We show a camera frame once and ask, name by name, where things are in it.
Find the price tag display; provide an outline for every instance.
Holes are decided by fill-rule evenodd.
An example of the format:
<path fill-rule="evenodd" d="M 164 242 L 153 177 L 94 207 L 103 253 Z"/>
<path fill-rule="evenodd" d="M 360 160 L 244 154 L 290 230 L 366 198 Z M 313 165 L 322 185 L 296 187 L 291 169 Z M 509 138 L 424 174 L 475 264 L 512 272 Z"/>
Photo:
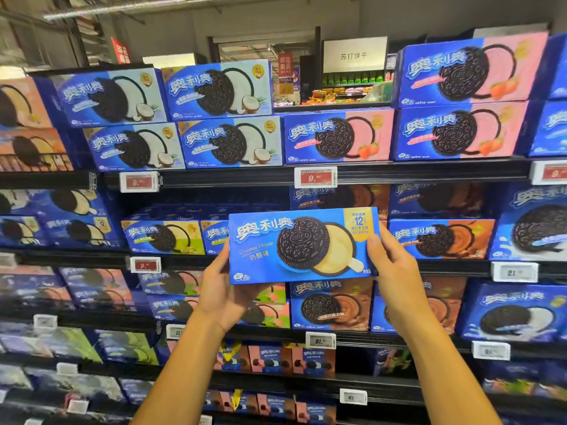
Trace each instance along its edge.
<path fill-rule="evenodd" d="M 532 185 L 567 185 L 567 160 L 534 161 L 529 178 Z"/>
<path fill-rule="evenodd" d="M 120 173 L 120 192 L 158 192 L 161 185 L 157 171 Z"/>
<path fill-rule="evenodd" d="M 56 369 L 57 374 L 60 376 L 76 376 L 77 374 L 79 374 L 79 365 L 77 364 L 58 362 Z"/>
<path fill-rule="evenodd" d="M 472 342 L 472 356 L 496 361 L 510 360 L 510 344 L 503 342 Z"/>
<path fill-rule="evenodd" d="M 34 314 L 33 326 L 35 328 L 57 328 L 57 316 L 54 314 Z"/>
<path fill-rule="evenodd" d="M 18 265 L 18 261 L 16 261 L 16 255 L 13 253 L 0 253 L 0 267 L 13 269 Z"/>
<path fill-rule="evenodd" d="M 208 415 L 201 415 L 201 419 L 199 419 L 199 425 L 212 425 L 213 424 L 213 417 Z"/>
<path fill-rule="evenodd" d="M 337 349 L 337 335 L 305 331 L 305 345 L 309 349 Z"/>
<path fill-rule="evenodd" d="M 491 262 L 492 280 L 495 282 L 537 283 L 537 262 Z"/>
<path fill-rule="evenodd" d="M 295 167 L 294 181 L 296 188 L 336 188 L 337 166 Z"/>
<path fill-rule="evenodd" d="M 342 404 L 366 406 L 368 405 L 368 394 L 365 390 L 340 388 L 338 390 L 338 400 Z"/>
<path fill-rule="evenodd" d="M 185 330 L 185 325 L 170 323 L 166 327 L 166 336 L 167 338 L 170 338 L 172 340 L 179 340 L 184 330 Z"/>
<path fill-rule="evenodd" d="M 84 415 L 89 410 L 89 401 L 87 400 L 70 400 L 67 407 L 67 413 L 76 415 Z"/>
<path fill-rule="evenodd" d="M 130 272 L 132 273 L 161 273 L 161 257 L 130 257 Z"/>

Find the store display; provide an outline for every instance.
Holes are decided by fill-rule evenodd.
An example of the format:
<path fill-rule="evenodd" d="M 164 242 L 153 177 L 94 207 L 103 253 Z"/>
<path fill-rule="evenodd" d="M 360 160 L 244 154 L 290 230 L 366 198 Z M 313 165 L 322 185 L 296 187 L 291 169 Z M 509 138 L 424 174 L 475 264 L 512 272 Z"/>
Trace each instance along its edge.
<path fill-rule="evenodd" d="M 179 321 L 186 323 L 199 297 L 187 297 L 184 295 L 148 295 L 151 312 L 160 321 Z"/>
<path fill-rule="evenodd" d="M 567 287 L 469 280 L 455 332 L 468 340 L 551 342 L 565 323 Z"/>
<path fill-rule="evenodd" d="M 336 188 L 289 187 L 291 210 L 311 208 L 378 207 L 380 220 L 388 218 L 390 185 L 338 185 Z"/>
<path fill-rule="evenodd" d="M 159 365 L 158 357 L 143 333 L 94 330 L 96 345 L 107 361 Z"/>
<path fill-rule="evenodd" d="M 133 292 L 128 287 L 122 271 L 69 267 L 60 267 L 59 271 L 77 306 L 136 311 Z"/>
<path fill-rule="evenodd" d="M 418 259 L 483 259 L 494 219 L 392 219 L 388 229 Z"/>
<path fill-rule="evenodd" d="M 449 335 L 455 331 L 466 282 L 467 279 L 464 277 L 423 277 L 423 288 L 429 301 L 429 307 Z M 396 333 L 397 331 L 388 315 L 386 302 L 380 296 L 378 284 L 375 286 L 374 293 L 370 331 L 373 333 Z"/>
<path fill-rule="evenodd" d="M 291 328 L 289 303 L 277 304 L 254 301 L 238 323 L 241 325 Z"/>
<path fill-rule="evenodd" d="M 50 78 L 72 127 L 169 120 L 162 76 L 157 69 L 83 72 Z"/>
<path fill-rule="evenodd" d="M 390 156 L 393 109 L 286 114 L 287 164 L 378 161 Z"/>
<path fill-rule="evenodd" d="M 177 124 L 152 123 L 85 128 L 98 171 L 183 169 Z"/>
<path fill-rule="evenodd" d="M 316 400 L 308 397 L 297 397 L 295 402 L 297 422 L 312 425 L 335 425 L 337 407 L 333 400 Z"/>
<path fill-rule="evenodd" d="M 515 182 L 495 187 L 497 224 L 490 260 L 566 261 L 567 187 Z"/>
<path fill-rule="evenodd" d="M 74 171 L 89 168 L 90 159 L 80 130 L 23 128 L 2 132 L 0 171 Z"/>
<path fill-rule="evenodd" d="M 529 102 L 515 153 L 527 156 L 567 155 L 567 102 Z"/>
<path fill-rule="evenodd" d="M 526 101 L 510 101 L 401 109 L 392 136 L 392 159 L 510 156 L 526 108 Z"/>
<path fill-rule="evenodd" d="M 529 99 L 564 99 L 567 97 L 565 61 L 566 33 L 550 35 L 535 76 Z"/>
<path fill-rule="evenodd" d="M 132 404 L 138 405 L 144 402 L 154 384 L 151 381 L 136 379 L 118 379 L 118 381 L 124 389 L 128 400 Z"/>
<path fill-rule="evenodd" d="M 548 32 L 406 46 L 397 54 L 396 107 L 528 99 Z"/>
<path fill-rule="evenodd" d="M 202 271 L 162 271 L 138 274 L 145 293 L 199 296 Z"/>
<path fill-rule="evenodd" d="M 250 342 L 248 353 L 254 373 L 293 374 L 291 348 L 282 343 L 263 342 L 255 345 Z"/>
<path fill-rule="evenodd" d="M 213 369 L 251 372 L 248 345 L 240 340 L 224 339 L 216 353 Z"/>
<path fill-rule="evenodd" d="M 0 189 L 0 215 L 34 216 L 36 213 L 25 189 Z"/>
<path fill-rule="evenodd" d="M 264 59 L 162 69 L 174 121 L 271 115 L 272 66 Z"/>
<path fill-rule="evenodd" d="M 230 215 L 230 283 L 371 275 L 366 239 L 378 221 L 376 207 Z"/>
<path fill-rule="evenodd" d="M 283 164 L 279 116 L 179 122 L 187 168 Z"/>
<path fill-rule="evenodd" d="M 367 331 L 373 278 L 290 284 L 293 328 Z"/>
<path fill-rule="evenodd" d="M 171 214 L 163 207 L 135 213 L 122 221 L 122 228 L 132 252 L 204 255 L 199 220 L 202 215 L 191 210 Z"/>
<path fill-rule="evenodd" d="M 294 374 L 333 377 L 335 357 L 334 349 L 312 349 L 299 343 L 291 346 Z"/>
<path fill-rule="evenodd" d="M 474 215 L 484 202 L 484 186 L 479 183 L 392 185 L 389 213 L 392 218 L 406 215 Z"/>

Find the cookie image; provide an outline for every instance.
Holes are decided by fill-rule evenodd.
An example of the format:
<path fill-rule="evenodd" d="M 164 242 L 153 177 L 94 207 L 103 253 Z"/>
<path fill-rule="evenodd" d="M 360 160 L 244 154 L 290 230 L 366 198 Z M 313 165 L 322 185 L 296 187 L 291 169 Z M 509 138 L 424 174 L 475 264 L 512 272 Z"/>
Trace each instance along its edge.
<path fill-rule="evenodd" d="M 278 256 L 294 269 L 311 269 L 329 251 L 329 231 L 321 221 L 310 216 L 296 218 L 293 222 L 293 228 L 284 228 L 278 235 Z"/>
<path fill-rule="evenodd" d="M 567 207 L 544 205 L 521 215 L 512 228 L 512 242 L 518 249 L 528 253 L 560 252 L 560 243 L 534 245 L 534 242 L 566 233 Z"/>
<path fill-rule="evenodd" d="M 169 155 L 165 140 L 152 130 L 129 131 L 123 134 L 127 142 L 116 143 L 121 153 L 118 157 L 131 168 L 166 168 L 173 165 L 174 158 Z"/>
<path fill-rule="evenodd" d="M 555 313 L 549 309 L 508 304 L 486 313 L 480 320 L 480 329 L 493 336 L 522 336 L 527 331 L 539 333 L 554 321 Z"/>
<path fill-rule="evenodd" d="M 341 304 L 334 296 L 324 293 L 309 295 L 301 303 L 301 314 L 311 323 L 334 321 L 341 313 Z"/>
<path fill-rule="evenodd" d="M 195 91 L 203 95 L 203 98 L 197 99 L 197 103 L 208 114 L 220 116 L 232 107 L 234 86 L 222 71 L 207 70 L 206 72 L 213 79 L 213 83 L 195 86 Z"/>
<path fill-rule="evenodd" d="M 2 235 L 22 244 L 28 244 L 33 239 L 33 231 L 27 225 L 11 219 L 4 219 L 0 224 Z"/>
<path fill-rule="evenodd" d="M 93 246 L 103 246 L 108 244 L 104 240 L 104 234 L 94 225 L 86 224 L 80 220 L 74 219 L 66 228 L 67 235 L 73 240 L 81 243 L 90 243 Z"/>
<path fill-rule="evenodd" d="M 217 147 L 211 153 L 219 162 L 226 165 L 241 162 L 247 150 L 245 135 L 233 125 L 224 123 L 220 126 L 224 128 L 226 135 L 209 139 L 209 143 Z"/>
<path fill-rule="evenodd" d="M 89 94 L 89 99 L 97 102 L 94 112 L 109 122 L 151 121 L 155 112 L 147 103 L 142 87 L 133 79 L 117 76 L 112 79 L 96 78 L 104 88 Z"/>
<path fill-rule="evenodd" d="M 435 258 L 443 256 L 455 241 L 453 231 L 446 225 L 434 224 L 435 234 L 424 234 L 417 236 L 417 251 L 424 257 Z"/>
<path fill-rule="evenodd" d="M 508 46 L 495 44 L 482 49 L 466 46 L 461 50 L 466 54 L 465 62 L 439 69 L 439 77 L 444 80 L 437 84 L 437 88 L 450 101 L 488 99 L 491 97 L 490 86 L 513 77 L 516 72 L 514 51 Z M 507 64 L 507 67 L 499 68 L 503 70 L 500 73 L 491 72 L 490 59 L 500 61 L 499 65 Z"/>
<path fill-rule="evenodd" d="M 434 127 L 431 132 L 436 136 L 436 139 L 431 141 L 431 147 L 439 155 L 455 156 L 462 153 L 464 155 L 478 155 L 480 153 L 478 150 L 467 150 L 479 133 L 478 121 L 483 121 L 482 134 L 494 134 L 483 137 L 486 140 L 492 140 L 500 135 L 502 123 L 498 115 L 492 110 L 478 109 L 470 113 L 464 110 L 455 110 L 452 113 L 457 117 L 454 124 Z"/>
<path fill-rule="evenodd" d="M 97 214 L 97 211 L 91 208 L 89 199 L 80 191 L 53 189 L 49 193 L 49 198 L 54 205 L 65 212 L 72 212 L 77 215 Z"/>
<path fill-rule="evenodd" d="M 24 208 L 30 202 L 28 194 L 21 189 L 0 189 L 0 215 L 10 214 Z"/>
<path fill-rule="evenodd" d="M 199 286 L 199 282 L 197 281 L 196 277 L 193 276 L 190 272 L 179 271 L 167 273 L 167 276 L 160 278 L 157 282 L 149 283 L 148 286 L 160 285 L 167 293 L 182 295 L 185 293 L 185 288 L 188 283 Z"/>
<path fill-rule="evenodd" d="M 171 309 L 160 310 L 158 314 L 171 313 L 178 321 L 187 321 L 193 314 L 196 305 L 197 302 L 195 300 L 178 301 Z"/>
<path fill-rule="evenodd" d="M 150 233 L 150 244 L 161 252 L 183 253 L 190 245 L 191 238 L 187 231 L 177 225 L 155 225 L 157 233 Z"/>
<path fill-rule="evenodd" d="M 18 112 L 25 113 L 31 118 L 30 102 L 18 88 L 11 85 L 0 85 L 0 125 L 6 128 L 31 126 L 19 119 Z"/>
<path fill-rule="evenodd" d="M 336 160 L 345 157 L 354 144 L 354 130 L 351 124 L 342 118 L 329 118 L 335 124 L 334 130 L 315 133 L 315 145 L 322 157 Z"/>
<path fill-rule="evenodd" d="M 374 194 L 367 185 L 338 185 L 334 192 L 318 194 L 317 208 L 371 207 Z"/>

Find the coconut oreo box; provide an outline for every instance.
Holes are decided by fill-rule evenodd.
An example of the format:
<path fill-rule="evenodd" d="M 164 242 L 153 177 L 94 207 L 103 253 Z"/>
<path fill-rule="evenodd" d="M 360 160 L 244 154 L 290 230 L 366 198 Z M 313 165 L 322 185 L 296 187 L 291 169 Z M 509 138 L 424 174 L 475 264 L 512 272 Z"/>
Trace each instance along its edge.
<path fill-rule="evenodd" d="M 272 66 L 265 59 L 162 69 L 174 121 L 273 113 Z"/>
<path fill-rule="evenodd" d="M 84 136 L 99 171 L 185 168 L 172 122 L 85 128 Z"/>
<path fill-rule="evenodd" d="M 388 229 L 417 259 L 483 259 L 494 219 L 392 219 Z"/>
<path fill-rule="evenodd" d="M 282 165 L 279 116 L 179 122 L 187 168 Z"/>
<path fill-rule="evenodd" d="M 283 118 L 286 164 L 387 160 L 393 109 L 328 110 Z"/>
<path fill-rule="evenodd" d="M 505 184 L 496 191 L 501 215 L 488 259 L 567 260 L 567 186 Z"/>
<path fill-rule="evenodd" d="M 406 46 L 397 55 L 396 107 L 528 99 L 548 32 Z"/>
<path fill-rule="evenodd" d="M 366 240 L 378 223 L 376 207 L 231 214 L 230 283 L 376 275 Z"/>
<path fill-rule="evenodd" d="M 167 122 L 163 80 L 154 68 L 51 76 L 72 127 Z"/>
<path fill-rule="evenodd" d="M 470 280 L 456 332 L 468 340 L 550 342 L 565 323 L 567 287 Z"/>
<path fill-rule="evenodd" d="M 527 101 L 401 109 L 392 157 L 396 161 L 510 156 Z"/>

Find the chocolate oreo box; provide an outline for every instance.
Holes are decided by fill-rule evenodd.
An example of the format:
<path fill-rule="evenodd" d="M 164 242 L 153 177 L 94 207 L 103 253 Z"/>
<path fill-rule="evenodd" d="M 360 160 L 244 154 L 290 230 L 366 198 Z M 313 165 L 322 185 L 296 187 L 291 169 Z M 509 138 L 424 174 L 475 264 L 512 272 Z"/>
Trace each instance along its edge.
<path fill-rule="evenodd" d="M 367 331 L 374 278 L 290 284 L 292 328 Z"/>
<path fill-rule="evenodd" d="M 273 113 L 272 65 L 267 59 L 162 69 L 174 121 Z"/>
<path fill-rule="evenodd" d="M 526 108 L 527 101 L 403 108 L 396 114 L 392 159 L 510 156 Z"/>
<path fill-rule="evenodd" d="M 548 32 L 406 46 L 397 54 L 396 107 L 524 101 Z"/>
<path fill-rule="evenodd" d="M 566 261 L 567 186 L 514 182 L 494 186 L 498 218 L 491 261 Z"/>
<path fill-rule="evenodd" d="M 389 231 L 417 259 L 483 259 L 494 219 L 392 219 Z"/>
<path fill-rule="evenodd" d="M 179 122 L 187 168 L 266 167 L 283 164 L 280 117 Z"/>
<path fill-rule="evenodd" d="M 388 219 L 390 185 L 338 185 L 336 188 L 289 187 L 291 210 L 313 208 L 378 207 L 380 220 Z"/>
<path fill-rule="evenodd" d="M 563 328 L 567 287 L 470 280 L 456 333 L 467 340 L 551 342 Z"/>
<path fill-rule="evenodd" d="M 393 109 L 286 114 L 286 164 L 379 161 L 390 155 Z"/>
<path fill-rule="evenodd" d="M 230 283 L 376 275 L 366 240 L 378 223 L 376 207 L 231 214 Z"/>
<path fill-rule="evenodd" d="M 390 217 L 411 215 L 466 215 L 478 213 L 484 201 L 479 183 L 400 184 L 392 185 Z"/>

